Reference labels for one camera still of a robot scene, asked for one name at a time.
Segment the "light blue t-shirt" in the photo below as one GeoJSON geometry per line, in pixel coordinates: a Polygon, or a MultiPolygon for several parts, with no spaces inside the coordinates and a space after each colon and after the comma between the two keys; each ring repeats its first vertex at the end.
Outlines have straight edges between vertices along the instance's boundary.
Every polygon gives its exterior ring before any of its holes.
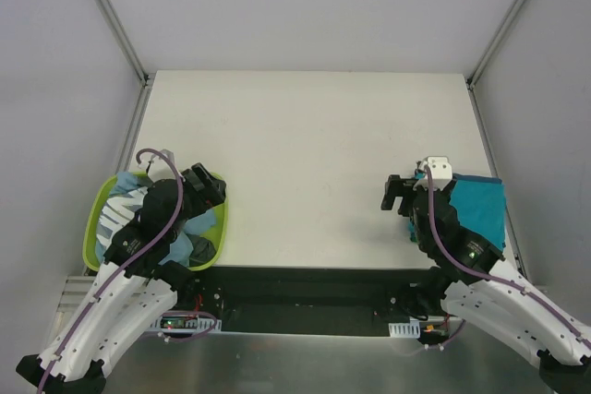
{"type": "MultiPolygon", "coordinates": [[[[142,208],[143,199],[147,194],[152,180],[139,177],[129,172],[120,172],[108,193],[107,199],[100,206],[97,227],[94,231],[93,251],[100,264],[104,254],[111,245],[114,235],[130,222],[135,212],[142,208]]],[[[205,237],[204,233],[217,225],[214,209],[209,209],[198,217],[189,219],[176,240],[170,244],[170,252],[160,261],[160,265],[174,261],[189,268],[188,259],[193,250],[190,235],[205,237]]]]}

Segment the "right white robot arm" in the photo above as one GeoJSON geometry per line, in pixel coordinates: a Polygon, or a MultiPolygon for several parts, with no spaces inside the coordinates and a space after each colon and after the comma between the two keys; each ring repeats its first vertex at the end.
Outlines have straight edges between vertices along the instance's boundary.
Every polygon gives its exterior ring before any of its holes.
{"type": "Polygon", "coordinates": [[[395,208],[412,241],[435,262],[398,296],[409,316],[440,311],[487,332],[534,366],[555,393],[590,390],[590,328],[554,304],[503,255],[504,186],[456,174],[442,189],[418,174],[388,177],[381,209],[395,208]]]}

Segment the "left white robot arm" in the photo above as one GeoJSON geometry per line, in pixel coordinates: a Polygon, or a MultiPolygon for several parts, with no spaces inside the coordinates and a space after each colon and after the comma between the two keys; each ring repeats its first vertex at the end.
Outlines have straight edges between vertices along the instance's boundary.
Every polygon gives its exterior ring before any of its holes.
{"type": "Polygon", "coordinates": [[[47,349],[17,373],[41,393],[99,393],[115,363],[165,312],[198,307],[194,269],[211,265],[226,183],[197,163],[177,178],[119,173],[98,202],[90,235],[94,281],[47,349]]]}

